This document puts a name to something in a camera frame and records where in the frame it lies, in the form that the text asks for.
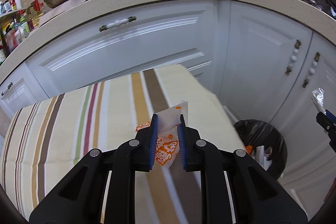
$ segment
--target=trash can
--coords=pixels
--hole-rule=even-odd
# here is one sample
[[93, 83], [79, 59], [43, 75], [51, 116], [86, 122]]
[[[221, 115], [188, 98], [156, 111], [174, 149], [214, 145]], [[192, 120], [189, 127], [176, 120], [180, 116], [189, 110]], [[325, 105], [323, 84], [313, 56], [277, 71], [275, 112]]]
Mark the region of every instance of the trash can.
[[272, 147], [271, 166], [267, 172], [277, 180], [285, 169], [287, 147], [283, 136], [269, 123], [260, 120], [242, 120], [234, 124], [245, 146], [252, 145], [253, 149], [264, 145], [265, 149]]

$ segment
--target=foil wrapper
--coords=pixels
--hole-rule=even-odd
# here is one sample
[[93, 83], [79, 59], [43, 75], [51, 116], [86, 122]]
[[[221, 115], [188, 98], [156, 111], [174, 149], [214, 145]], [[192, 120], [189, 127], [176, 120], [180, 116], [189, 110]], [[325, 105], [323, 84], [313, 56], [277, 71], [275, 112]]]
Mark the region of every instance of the foil wrapper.
[[324, 91], [323, 89], [319, 89], [319, 88], [312, 91], [310, 95], [317, 110], [325, 114], [326, 110], [323, 107], [323, 96], [324, 96]]

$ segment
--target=orange and white wrapper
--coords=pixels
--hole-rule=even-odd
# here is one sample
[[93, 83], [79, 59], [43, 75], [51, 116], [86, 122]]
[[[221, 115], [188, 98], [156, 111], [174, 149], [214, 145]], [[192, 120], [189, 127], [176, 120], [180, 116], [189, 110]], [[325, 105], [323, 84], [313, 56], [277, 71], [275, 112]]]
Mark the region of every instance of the orange and white wrapper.
[[[180, 104], [157, 113], [157, 145], [155, 161], [165, 168], [169, 168], [179, 152], [179, 138], [177, 126], [180, 124], [180, 115], [183, 114], [185, 124], [188, 124], [188, 102], [182, 100]], [[136, 127], [148, 127], [150, 122]]]

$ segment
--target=table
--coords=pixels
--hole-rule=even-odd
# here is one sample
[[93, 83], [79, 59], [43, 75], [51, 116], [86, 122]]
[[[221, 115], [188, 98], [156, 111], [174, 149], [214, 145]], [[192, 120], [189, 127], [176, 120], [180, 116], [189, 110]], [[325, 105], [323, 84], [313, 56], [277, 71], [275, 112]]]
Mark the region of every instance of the table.
[[[0, 158], [0, 182], [28, 219], [57, 182], [92, 148], [116, 149], [135, 137], [153, 113], [189, 103], [188, 126], [219, 149], [244, 148], [220, 102], [181, 65], [154, 68], [96, 83], [20, 109]], [[137, 223], [201, 223], [199, 172], [155, 164], [137, 172]], [[104, 208], [101, 222], [104, 222]]]

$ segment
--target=cabinet handle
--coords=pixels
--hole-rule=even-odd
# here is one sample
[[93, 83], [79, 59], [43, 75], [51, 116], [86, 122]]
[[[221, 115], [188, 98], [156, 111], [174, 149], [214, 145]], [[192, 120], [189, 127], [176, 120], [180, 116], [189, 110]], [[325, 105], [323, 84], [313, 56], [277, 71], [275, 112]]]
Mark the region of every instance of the cabinet handle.
[[293, 53], [289, 59], [289, 64], [287, 66], [287, 70], [285, 72], [285, 75], [289, 75], [292, 71], [292, 68], [294, 66], [294, 63], [297, 60], [297, 55], [299, 53], [299, 48], [301, 46], [301, 41], [299, 39], [296, 40], [295, 45], [294, 45], [294, 49], [293, 49]]
[[136, 17], [129, 17], [129, 18], [124, 18], [122, 20], [116, 20], [113, 23], [109, 23], [107, 25], [102, 25], [99, 28], [99, 31], [102, 32], [102, 31], [105, 31], [107, 29], [112, 29], [112, 28], [115, 28], [115, 27], [120, 27], [121, 25], [127, 24], [127, 23], [132, 22], [132, 21], [134, 21], [136, 19], [137, 19]]
[[318, 62], [319, 62], [319, 59], [320, 59], [320, 53], [317, 52], [315, 54], [315, 57], [314, 57], [314, 60], [313, 62], [311, 63], [311, 66], [310, 68], [308, 69], [308, 75], [306, 77], [306, 79], [304, 80], [303, 84], [302, 84], [302, 87], [305, 89], [306, 86], [309, 84], [310, 80], [311, 80], [311, 77], [315, 74], [315, 69], [318, 65]]
[[4, 95], [7, 93], [7, 91], [9, 91], [9, 90], [11, 89], [12, 86], [13, 86], [13, 83], [11, 82], [11, 83], [7, 86], [7, 89], [6, 89], [5, 91], [1, 92], [1, 96], [4, 96]]

